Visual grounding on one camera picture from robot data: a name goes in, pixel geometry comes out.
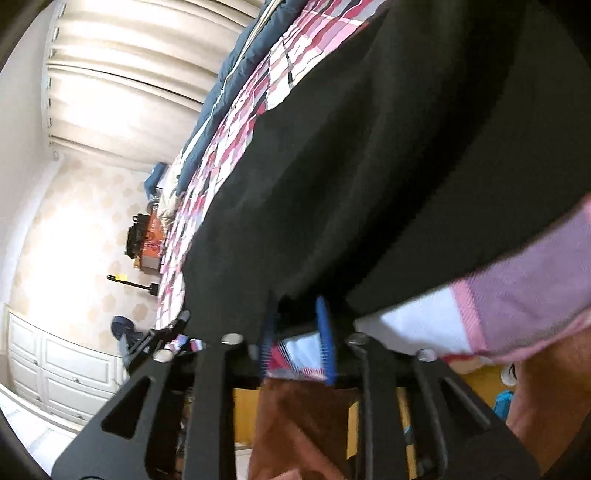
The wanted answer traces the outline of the black pants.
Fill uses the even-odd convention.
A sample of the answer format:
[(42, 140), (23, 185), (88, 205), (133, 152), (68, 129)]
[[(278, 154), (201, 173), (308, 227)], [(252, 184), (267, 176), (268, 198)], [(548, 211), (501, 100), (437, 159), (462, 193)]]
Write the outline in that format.
[(253, 129), (182, 266), (186, 332), (349, 325), (522, 249), (590, 191), (586, 1), (391, 1)]

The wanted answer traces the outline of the white drawer cabinet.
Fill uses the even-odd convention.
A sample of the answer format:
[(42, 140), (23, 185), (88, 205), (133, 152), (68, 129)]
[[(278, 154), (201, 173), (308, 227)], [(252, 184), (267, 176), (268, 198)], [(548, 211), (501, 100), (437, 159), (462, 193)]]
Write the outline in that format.
[(64, 340), (9, 307), (3, 321), (8, 387), (51, 417), (83, 426), (127, 379), (116, 355)]

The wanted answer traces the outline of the beige curtain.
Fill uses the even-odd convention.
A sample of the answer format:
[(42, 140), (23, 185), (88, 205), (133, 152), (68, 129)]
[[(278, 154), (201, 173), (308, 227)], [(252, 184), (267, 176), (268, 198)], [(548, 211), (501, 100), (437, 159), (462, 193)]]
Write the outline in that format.
[(59, 153), (147, 171), (188, 139), (259, 1), (56, 1), (42, 113)]

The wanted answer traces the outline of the black walkie talkie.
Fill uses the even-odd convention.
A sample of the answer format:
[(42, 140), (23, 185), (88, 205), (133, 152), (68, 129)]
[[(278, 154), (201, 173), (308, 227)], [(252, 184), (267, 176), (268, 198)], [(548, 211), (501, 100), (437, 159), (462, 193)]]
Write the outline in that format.
[(132, 281), (128, 281), (124, 278), (122, 278), (121, 276), (118, 275), (107, 275), (106, 279), (108, 281), (114, 282), (114, 283), (118, 283), (118, 284), (122, 284), (125, 286), (129, 286), (129, 287), (133, 287), (136, 289), (140, 289), (143, 291), (146, 291), (149, 295), (151, 296), (157, 296), (158, 295), (158, 289), (159, 289), (159, 285), (157, 283), (151, 282), (150, 284), (139, 284), (136, 282), (132, 282)]

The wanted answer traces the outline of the orange box with black bag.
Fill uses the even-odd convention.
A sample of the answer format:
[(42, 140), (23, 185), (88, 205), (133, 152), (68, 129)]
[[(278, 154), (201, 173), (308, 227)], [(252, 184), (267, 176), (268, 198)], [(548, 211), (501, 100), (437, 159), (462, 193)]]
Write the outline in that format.
[(166, 235), (156, 214), (138, 213), (127, 232), (125, 254), (141, 272), (157, 274), (165, 240)]

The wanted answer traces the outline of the dark blue quilt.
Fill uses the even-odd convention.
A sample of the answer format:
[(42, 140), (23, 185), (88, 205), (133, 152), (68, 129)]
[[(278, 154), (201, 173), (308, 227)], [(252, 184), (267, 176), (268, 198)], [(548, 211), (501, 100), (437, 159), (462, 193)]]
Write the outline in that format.
[(186, 190), (195, 170), (200, 166), (207, 146), (239, 91), (270, 52), (270, 48), (301, 15), (306, 5), (304, 0), (266, 1), (256, 19), (239, 34), (205, 98), (197, 124), (180, 151), (179, 160), (182, 166), (177, 184), (172, 187), (174, 194), (179, 195)]

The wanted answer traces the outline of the plaid bed sheet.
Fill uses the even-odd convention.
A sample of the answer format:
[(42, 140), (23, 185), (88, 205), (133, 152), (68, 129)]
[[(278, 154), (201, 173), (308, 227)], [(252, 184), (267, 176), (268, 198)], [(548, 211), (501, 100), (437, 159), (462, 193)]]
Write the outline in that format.
[[(256, 121), (280, 105), (325, 57), (359, 33), (391, 1), (312, 1), (270, 48), (219, 124), (179, 204), (161, 277), (156, 323), (183, 310), (182, 266), (215, 194), (252, 142)], [(431, 348), (446, 356), (512, 361), (588, 327), (590, 310), (590, 191), (573, 212), (522, 249), (349, 325), (390, 348)], [(277, 301), (271, 367), (276, 374), (325, 378), (317, 311), (311, 328), (284, 330)]]

